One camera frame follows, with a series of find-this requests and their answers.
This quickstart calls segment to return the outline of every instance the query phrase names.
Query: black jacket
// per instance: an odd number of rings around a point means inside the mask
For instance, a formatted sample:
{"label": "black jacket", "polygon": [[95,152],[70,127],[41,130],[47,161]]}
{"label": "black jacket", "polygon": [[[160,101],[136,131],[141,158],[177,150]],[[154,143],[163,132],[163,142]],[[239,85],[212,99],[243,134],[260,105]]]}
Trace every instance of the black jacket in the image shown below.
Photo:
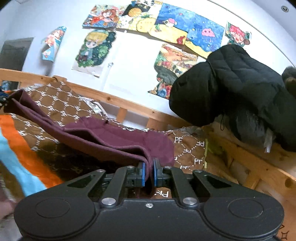
{"label": "black jacket", "polygon": [[249,110],[284,149],[296,151],[296,99],[278,73],[240,46],[223,46],[180,76],[170,92],[170,108],[196,126],[212,123],[219,114],[233,119],[238,110]]}

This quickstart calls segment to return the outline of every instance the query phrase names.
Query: torn paper drawing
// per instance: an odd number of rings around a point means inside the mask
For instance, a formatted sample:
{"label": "torn paper drawing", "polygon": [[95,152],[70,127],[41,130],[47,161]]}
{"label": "torn paper drawing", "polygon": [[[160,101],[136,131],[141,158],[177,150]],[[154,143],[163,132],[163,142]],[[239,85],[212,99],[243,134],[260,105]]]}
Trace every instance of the torn paper drawing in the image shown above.
{"label": "torn paper drawing", "polygon": [[250,32],[243,32],[239,27],[227,23],[225,35],[229,38],[228,44],[236,44],[241,47],[249,45],[252,34]]}
{"label": "torn paper drawing", "polygon": [[118,28],[148,33],[154,26],[162,2],[154,0],[133,1],[122,14]]}
{"label": "torn paper drawing", "polygon": [[75,58],[72,69],[87,74],[100,75],[104,67],[102,63],[112,47],[115,35],[115,32],[104,29],[90,32]]}
{"label": "torn paper drawing", "polygon": [[115,28],[125,9],[126,6],[95,5],[82,26]]}
{"label": "torn paper drawing", "polygon": [[184,44],[195,13],[163,3],[149,34],[167,42]]}
{"label": "torn paper drawing", "polygon": [[66,30],[66,27],[61,26],[53,30],[47,36],[44,42],[49,46],[49,48],[42,53],[42,59],[50,60],[52,62],[54,61]]}
{"label": "torn paper drawing", "polygon": [[148,92],[169,99],[175,80],[196,65],[197,58],[196,55],[183,52],[172,45],[163,44],[154,64],[158,84],[154,90]]}
{"label": "torn paper drawing", "polygon": [[195,14],[185,45],[198,55],[207,58],[221,46],[224,27]]}

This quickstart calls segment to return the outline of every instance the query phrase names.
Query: door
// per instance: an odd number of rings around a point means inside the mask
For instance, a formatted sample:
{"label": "door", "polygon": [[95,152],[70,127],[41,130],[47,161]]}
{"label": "door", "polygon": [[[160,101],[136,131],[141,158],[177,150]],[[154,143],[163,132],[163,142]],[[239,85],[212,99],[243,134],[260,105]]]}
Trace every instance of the door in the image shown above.
{"label": "door", "polygon": [[22,71],[33,38],[5,41],[0,53],[0,68]]}

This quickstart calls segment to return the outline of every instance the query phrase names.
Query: folded fabric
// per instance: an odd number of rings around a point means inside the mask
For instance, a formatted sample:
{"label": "folded fabric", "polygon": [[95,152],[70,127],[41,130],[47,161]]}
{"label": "folded fabric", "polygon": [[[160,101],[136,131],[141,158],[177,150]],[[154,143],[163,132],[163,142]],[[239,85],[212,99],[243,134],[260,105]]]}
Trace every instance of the folded fabric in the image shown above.
{"label": "folded fabric", "polygon": [[60,127],[48,117],[24,90],[11,94],[4,112],[14,113],[37,123],[44,131],[74,149],[100,161],[123,166],[146,164],[145,180],[153,177],[153,159],[161,165],[174,165],[174,145],[164,133],[129,131],[112,126],[106,120],[80,118],[77,123]]}

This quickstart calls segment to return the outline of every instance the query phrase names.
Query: yellow sand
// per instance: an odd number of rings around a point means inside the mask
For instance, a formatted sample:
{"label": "yellow sand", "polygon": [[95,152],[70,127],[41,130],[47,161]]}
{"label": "yellow sand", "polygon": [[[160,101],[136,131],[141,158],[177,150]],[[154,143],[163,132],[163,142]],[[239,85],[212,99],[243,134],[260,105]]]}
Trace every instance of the yellow sand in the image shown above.
{"label": "yellow sand", "polygon": [[199,56],[202,56],[204,58],[208,58],[208,56],[210,55],[210,52],[206,52],[204,51],[200,46],[195,46],[191,41],[186,41],[185,45],[192,49],[195,53],[197,53]]}
{"label": "yellow sand", "polygon": [[183,39],[183,44],[185,42],[187,33],[183,30],[177,29],[175,27],[167,27],[164,24],[160,24],[159,28],[161,30],[161,32],[155,32],[156,28],[155,25],[153,26],[153,28],[150,30],[149,34],[153,37],[156,37],[158,39],[170,42],[170,43],[175,43],[177,44],[177,39],[181,36],[185,36],[185,38]]}
{"label": "yellow sand", "polygon": [[144,18],[137,23],[137,31],[142,33],[148,33],[150,29],[154,26],[155,22],[155,18]]}

